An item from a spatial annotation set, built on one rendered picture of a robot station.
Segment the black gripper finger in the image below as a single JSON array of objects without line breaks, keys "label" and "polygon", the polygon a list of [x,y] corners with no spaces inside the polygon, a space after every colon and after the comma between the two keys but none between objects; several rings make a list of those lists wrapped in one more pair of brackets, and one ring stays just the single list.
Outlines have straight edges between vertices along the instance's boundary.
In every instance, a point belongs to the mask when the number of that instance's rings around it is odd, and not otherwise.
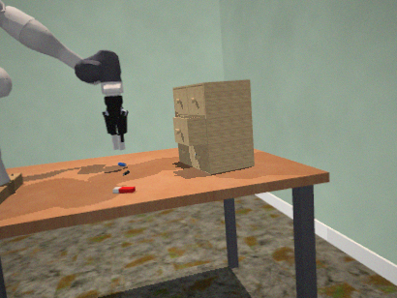
[{"label": "black gripper finger", "polygon": [[118,143],[119,150],[125,150],[124,134],[127,132],[127,115],[128,110],[124,110],[121,107],[121,116],[117,117],[116,110],[112,110],[114,119],[116,121],[117,131],[118,131]]},{"label": "black gripper finger", "polygon": [[[111,134],[113,150],[117,150],[117,149],[119,149],[118,137],[117,137],[118,133],[116,132],[116,121],[115,121],[114,117],[112,118],[112,116],[111,116],[111,109],[108,110],[108,113],[107,113],[107,111],[104,111],[103,115],[104,115],[105,121],[106,121],[107,133]],[[109,117],[109,119],[108,119],[108,117]],[[109,128],[110,128],[110,130],[109,130]]]}]

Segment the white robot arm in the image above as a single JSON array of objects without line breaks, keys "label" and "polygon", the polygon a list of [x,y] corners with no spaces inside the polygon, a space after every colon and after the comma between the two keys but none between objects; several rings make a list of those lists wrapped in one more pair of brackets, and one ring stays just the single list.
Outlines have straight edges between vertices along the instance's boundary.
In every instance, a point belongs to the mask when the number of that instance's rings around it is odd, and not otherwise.
[{"label": "white robot arm", "polygon": [[[5,7],[0,0],[0,27],[23,45],[54,57],[75,70],[80,80],[97,85],[101,83],[102,94],[106,96],[120,95],[123,89],[121,68],[118,55],[110,50],[99,50],[96,54],[82,58],[63,45],[38,20],[24,12]],[[104,84],[104,85],[103,85]],[[12,79],[0,68],[0,98],[9,96],[12,90]],[[113,94],[111,94],[113,93]],[[124,93],[124,92],[122,92]]]}]

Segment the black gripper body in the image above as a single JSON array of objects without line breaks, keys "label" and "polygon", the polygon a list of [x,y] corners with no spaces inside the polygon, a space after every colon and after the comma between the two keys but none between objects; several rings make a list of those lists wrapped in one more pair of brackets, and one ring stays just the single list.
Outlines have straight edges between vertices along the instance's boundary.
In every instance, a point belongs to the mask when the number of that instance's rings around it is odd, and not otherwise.
[{"label": "black gripper body", "polygon": [[[114,104],[114,105],[110,105]],[[116,110],[117,117],[121,116],[121,107],[123,104],[122,96],[107,96],[105,97],[105,105],[107,106],[107,111],[111,109],[111,116],[114,117],[112,110]],[[123,107],[122,107],[123,108]]]}]

